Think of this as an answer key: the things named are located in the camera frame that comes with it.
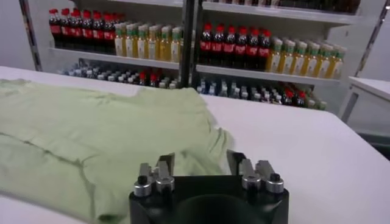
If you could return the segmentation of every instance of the red label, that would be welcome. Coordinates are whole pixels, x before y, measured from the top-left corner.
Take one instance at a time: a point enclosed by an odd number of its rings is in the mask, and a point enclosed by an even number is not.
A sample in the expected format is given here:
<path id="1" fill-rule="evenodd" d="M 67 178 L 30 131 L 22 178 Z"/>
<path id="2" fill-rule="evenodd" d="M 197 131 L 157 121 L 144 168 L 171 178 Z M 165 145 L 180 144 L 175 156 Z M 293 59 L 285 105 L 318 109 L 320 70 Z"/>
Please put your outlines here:
<path id="1" fill-rule="evenodd" d="M 234 44 L 224 44 L 224 52 L 232 53 L 234 51 Z"/>
<path id="2" fill-rule="evenodd" d="M 261 57 L 268 57 L 269 55 L 269 49 L 268 48 L 259 48 L 258 49 L 258 55 Z"/>
<path id="3" fill-rule="evenodd" d="M 83 29 L 83 37 L 85 37 L 85 38 L 93 38 L 92 30 Z"/>
<path id="4" fill-rule="evenodd" d="M 212 43 L 211 44 L 211 50 L 215 52 L 222 51 L 222 43 Z"/>
<path id="5" fill-rule="evenodd" d="M 236 46 L 235 52 L 236 54 L 245 54 L 245 49 L 246 49 L 245 46 Z"/>
<path id="6" fill-rule="evenodd" d="M 64 34 L 65 36 L 71 35 L 71 28 L 70 27 L 63 26 L 63 27 L 61 27 L 61 31 L 62 31 L 62 34 Z"/>
<path id="7" fill-rule="evenodd" d="M 61 33 L 61 27 L 59 25 L 51 25 L 50 26 L 51 33 L 54 34 L 60 34 Z"/>
<path id="8" fill-rule="evenodd" d="M 257 55 L 257 47 L 247 47 L 246 48 L 246 54 L 250 56 Z"/>
<path id="9" fill-rule="evenodd" d="M 104 33 L 101 30 L 94 30 L 93 31 L 93 38 L 95 39 L 104 39 Z"/>
<path id="10" fill-rule="evenodd" d="M 200 49 L 202 51 L 209 51 L 211 49 L 211 42 L 200 42 Z"/>

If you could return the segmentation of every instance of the juice bottle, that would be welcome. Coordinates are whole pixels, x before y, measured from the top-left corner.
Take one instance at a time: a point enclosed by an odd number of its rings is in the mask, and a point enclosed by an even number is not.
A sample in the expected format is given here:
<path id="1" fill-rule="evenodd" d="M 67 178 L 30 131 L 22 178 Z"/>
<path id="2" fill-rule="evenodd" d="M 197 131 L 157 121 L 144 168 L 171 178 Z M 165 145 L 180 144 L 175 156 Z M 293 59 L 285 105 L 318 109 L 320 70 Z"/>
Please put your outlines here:
<path id="1" fill-rule="evenodd" d="M 302 72 L 300 73 L 301 76 L 314 76 L 314 69 L 318 62 L 318 50 L 318 44 L 310 44 L 310 55 L 305 59 L 305 62 L 303 63 Z"/>
<path id="2" fill-rule="evenodd" d="M 280 62 L 280 51 L 282 50 L 282 41 L 280 39 L 275 39 L 274 41 L 274 50 L 272 51 L 271 55 L 268 57 L 267 60 L 267 72 L 276 73 L 279 62 Z"/>
<path id="3" fill-rule="evenodd" d="M 295 43 L 288 40 L 287 41 L 287 49 L 286 52 L 282 55 L 278 67 L 278 72 L 282 74 L 289 74 L 292 62 L 294 60 L 293 53 L 294 53 Z"/>
<path id="4" fill-rule="evenodd" d="M 139 34 L 137 40 L 138 58 L 149 58 L 148 50 L 147 50 L 146 27 L 147 26 L 145 25 L 138 27 L 138 34 Z"/>
<path id="5" fill-rule="evenodd" d="M 180 27 L 176 27 L 173 29 L 172 32 L 173 41 L 171 44 L 171 61 L 173 62 L 180 61 L 180 34 L 181 34 Z"/>
<path id="6" fill-rule="evenodd" d="M 320 57 L 316 69 L 314 70 L 314 77 L 324 79 L 330 65 L 330 58 L 333 51 L 333 47 L 328 44 L 323 44 L 322 48 L 322 56 Z"/>
<path id="7" fill-rule="evenodd" d="M 336 58 L 330 63 L 327 75 L 325 76 L 326 79 L 340 79 L 346 51 L 347 49 L 345 47 L 337 47 Z"/>
<path id="8" fill-rule="evenodd" d="M 290 69 L 291 75 L 300 75 L 303 63 L 305 62 L 307 44 L 305 42 L 299 42 L 297 47 L 297 54 L 294 56 L 293 64 Z"/>

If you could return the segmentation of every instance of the white wall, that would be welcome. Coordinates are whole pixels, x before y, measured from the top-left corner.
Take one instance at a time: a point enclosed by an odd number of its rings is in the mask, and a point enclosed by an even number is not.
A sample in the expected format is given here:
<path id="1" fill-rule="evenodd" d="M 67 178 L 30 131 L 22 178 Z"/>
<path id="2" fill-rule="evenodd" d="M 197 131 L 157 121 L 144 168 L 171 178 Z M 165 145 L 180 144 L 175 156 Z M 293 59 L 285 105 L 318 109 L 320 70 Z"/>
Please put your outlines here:
<path id="1" fill-rule="evenodd" d="M 19 1 L 0 0 L 0 66 L 35 70 Z"/>

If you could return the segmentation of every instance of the shelf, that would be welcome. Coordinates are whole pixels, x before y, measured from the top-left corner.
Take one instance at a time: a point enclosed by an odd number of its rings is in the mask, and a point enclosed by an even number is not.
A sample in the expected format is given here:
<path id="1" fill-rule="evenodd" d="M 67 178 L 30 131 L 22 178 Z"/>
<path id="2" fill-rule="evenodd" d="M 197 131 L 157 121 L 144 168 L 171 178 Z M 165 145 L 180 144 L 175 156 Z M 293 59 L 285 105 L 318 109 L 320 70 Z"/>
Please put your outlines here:
<path id="1" fill-rule="evenodd" d="M 128 2 L 144 5 L 162 5 L 168 7 L 183 7 L 181 0 L 109 0 L 113 2 Z"/>
<path id="2" fill-rule="evenodd" d="M 215 66 L 207 66 L 207 65 L 197 65 L 196 71 L 210 73 L 210 74 L 230 75 L 236 77 L 264 79 L 264 80 L 273 80 L 273 81 L 281 81 L 281 82 L 292 82 L 292 83 L 301 83 L 301 84 L 317 85 L 317 86 L 339 85 L 339 80 L 335 80 L 335 79 L 319 79 L 319 78 L 312 78 L 312 77 L 284 75 L 284 74 L 276 74 L 270 72 L 232 69 L 232 68 L 223 68 L 223 67 L 215 67 Z"/>
<path id="3" fill-rule="evenodd" d="M 214 2 L 203 2 L 204 10 L 242 13 L 259 16 L 270 16 L 287 19 L 300 19 L 306 21 L 316 21 L 341 25 L 356 24 L 359 16 L 343 15 L 338 13 L 325 13 L 317 10 L 292 9 L 292 8 L 273 8 L 273 7 L 256 7 L 249 5 L 235 5 Z"/>
<path id="4" fill-rule="evenodd" d="M 84 58 L 89 60 L 97 60 L 97 61 L 109 61 L 115 63 L 124 63 L 129 65 L 140 65 L 140 66 L 148 66 L 154 68 L 166 68 L 166 69 L 174 69 L 179 70 L 179 64 L 168 61 L 156 61 L 142 58 L 129 58 L 129 57 L 121 57 L 116 55 L 106 55 L 106 54 L 98 54 L 91 52 L 83 52 L 83 51 L 72 51 L 66 49 L 57 49 L 54 47 L 50 47 L 49 50 L 57 56 L 67 56 L 73 58 Z"/>

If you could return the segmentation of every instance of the white table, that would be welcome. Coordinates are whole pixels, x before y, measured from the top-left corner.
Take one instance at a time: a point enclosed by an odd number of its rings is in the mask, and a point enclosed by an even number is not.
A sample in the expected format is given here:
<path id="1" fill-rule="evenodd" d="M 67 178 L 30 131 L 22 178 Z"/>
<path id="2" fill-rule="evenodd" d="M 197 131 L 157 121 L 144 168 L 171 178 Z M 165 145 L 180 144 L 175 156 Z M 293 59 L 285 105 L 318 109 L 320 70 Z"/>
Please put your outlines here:
<path id="1" fill-rule="evenodd" d="M 342 121 L 348 122 L 359 95 L 362 94 L 379 105 L 387 105 L 390 111 L 390 82 L 349 77 L 349 83 L 350 89 L 338 114 Z"/>
<path id="2" fill-rule="evenodd" d="M 125 96 L 134 95 L 140 88 L 5 67 L 0 67 L 0 78 L 22 78 Z M 390 162 L 335 115 L 202 97 L 218 125 L 233 136 L 234 150 L 245 153 L 252 161 L 268 159 L 282 175 L 290 191 L 290 224 L 390 222 Z M 0 212 L 5 206 L 7 203 L 0 201 Z"/>

